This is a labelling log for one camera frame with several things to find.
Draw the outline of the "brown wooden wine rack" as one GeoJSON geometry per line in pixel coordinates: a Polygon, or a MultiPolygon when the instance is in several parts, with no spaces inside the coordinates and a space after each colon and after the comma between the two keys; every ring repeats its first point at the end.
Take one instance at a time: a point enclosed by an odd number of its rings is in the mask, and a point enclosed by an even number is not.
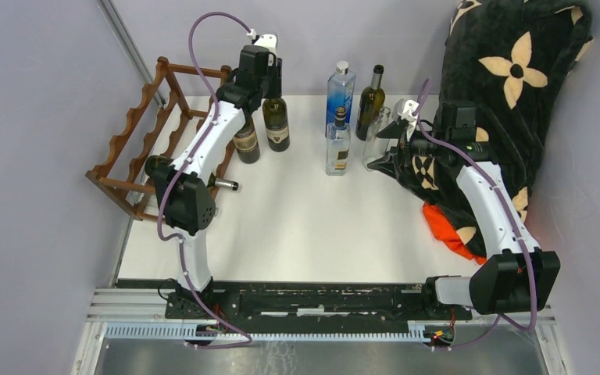
{"type": "Polygon", "coordinates": [[[172,118],[172,112],[175,109],[180,110],[179,123],[176,129],[170,132],[166,150],[160,154],[165,157],[171,157],[179,148],[181,137],[187,134],[187,129],[191,124],[194,124],[195,129],[199,130],[208,117],[206,111],[193,109],[188,104],[177,79],[177,74],[179,73],[197,76],[198,70],[193,66],[171,63],[163,56],[158,57],[153,82],[143,85],[140,103],[138,106],[128,110],[126,125],[122,132],[111,137],[109,141],[109,155],[106,160],[101,164],[95,165],[85,173],[87,179],[133,220],[154,221],[157,219],[157,216],[147,213],[146,210],[139,211],[135,209],[133,193],[155,193],[152,180],[147,179],[145,182],[140,182],[139,177],[148,157],[155,154],[153,151],[155,143],[163,132],[167,121],[172,118]],[[166,82],[170,87],[169,100],[165,105],[161,105],[156,110],[155,126],[143,136],[142,150],[138,156],[132,158],[129,162],[127,178],[111,178],[109,176],[110,172],[121,156],[137,125],[143,118],[147,108],[151,105],[154,95],[158,93],[162,82],[166,82]]]}

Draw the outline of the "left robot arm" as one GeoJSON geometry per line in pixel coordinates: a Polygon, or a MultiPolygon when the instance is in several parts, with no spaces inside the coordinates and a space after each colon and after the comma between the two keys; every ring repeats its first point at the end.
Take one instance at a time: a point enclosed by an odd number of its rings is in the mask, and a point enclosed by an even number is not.
{"type": "Polygon", "coordinates": [[[213,281],[207,257],[207,228],[216,214],[209,192],[210,177],[222,162],[226,147],[263,100],[280,91],[277,48],[246,45],[233,80],[217,88],[209,116],[178,157],[151,168],[159,211],[178,240],[178,282],[189,292],[184,308],[195,318],[207,317],[214,297],[204,291],[213,281]]]}

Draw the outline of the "green wine bottle brown label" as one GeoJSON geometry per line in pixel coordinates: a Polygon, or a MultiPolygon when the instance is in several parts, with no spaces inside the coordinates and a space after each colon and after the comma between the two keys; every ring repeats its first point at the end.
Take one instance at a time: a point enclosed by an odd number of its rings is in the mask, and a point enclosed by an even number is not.
{"type": "MultiPolygon", "coordinates": [[[[152,177],[153,172],[160,166],[168,166],[172,163],[172,159],[169,157],[165,157],[162,155],[152,155],[149,156],[145,162],[144,170],[145,173],[152,177]]],[[[209,181],[207,183],[207,188],[209,190],[214,188],[222,188],[227,189],[229,191],[238,191],[240,184],[233,180],[226,180],[220,177],[217,177],[215,174],[211,174],[209,177],[209,181]]]]}

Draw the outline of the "blue square glass bottle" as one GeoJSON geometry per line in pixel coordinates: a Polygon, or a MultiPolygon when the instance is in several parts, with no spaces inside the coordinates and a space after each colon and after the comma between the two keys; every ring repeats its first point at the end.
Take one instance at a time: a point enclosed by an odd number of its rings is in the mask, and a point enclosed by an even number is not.
{"type": "Polygon", "coordinates": [[[350,70],[347,61],[340,61],[327,81],[327,109],[325,130],[334,122],[338,107],[345,109],[345,122],[350,123],[352,99],[354,95],[356,74],[350,70]]]}

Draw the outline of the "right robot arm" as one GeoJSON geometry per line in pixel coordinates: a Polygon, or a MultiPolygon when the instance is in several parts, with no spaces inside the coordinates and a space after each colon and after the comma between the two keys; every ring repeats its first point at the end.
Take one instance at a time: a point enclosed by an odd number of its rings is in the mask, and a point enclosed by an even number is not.
{"type": "Polygon", "coordinates": [[[422,313],[443,317],[452,305],[481,315],[541,311],[559,273],[555,252],[545,252],[524,226],[505,188],[502,170],[488,141],[476,126],[472,102],[445,102],[441,119],[426,132],[418,117],[420,104],[402,99],[392,121],[378,137],[397,139],[397,146],[369,167],[401,177],[413,157],[443,166],[468,201],[484,240],[487,260],[470,277],[432,277],[420,297],[422,313]]]}

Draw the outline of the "clear round glass bottle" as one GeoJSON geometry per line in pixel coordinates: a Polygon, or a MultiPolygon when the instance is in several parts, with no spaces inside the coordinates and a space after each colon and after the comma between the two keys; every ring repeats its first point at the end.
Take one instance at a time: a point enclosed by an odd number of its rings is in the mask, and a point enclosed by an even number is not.
{"type": "Polygon", "coordinates": [[[377,133],[389,124],[390,116],[391,109],[387,106],[382,107],[367,131],[362,153],[362,164],[368,172],[372,171],[369,164],[383,157],[388,149],[389,140],[378,137],[377,133]]]}

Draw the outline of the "clear square bottle black cap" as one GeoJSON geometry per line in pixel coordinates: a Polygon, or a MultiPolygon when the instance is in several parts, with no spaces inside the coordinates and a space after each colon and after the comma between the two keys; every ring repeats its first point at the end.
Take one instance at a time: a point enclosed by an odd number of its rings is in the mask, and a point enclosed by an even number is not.
{"type": "Polygon", "coordinates": [[[327,125],[326,174],[328,176],[343,176],[346,172],[351,140],[346,115],[346,108],[338,106],[334,121],[327,125]]]}

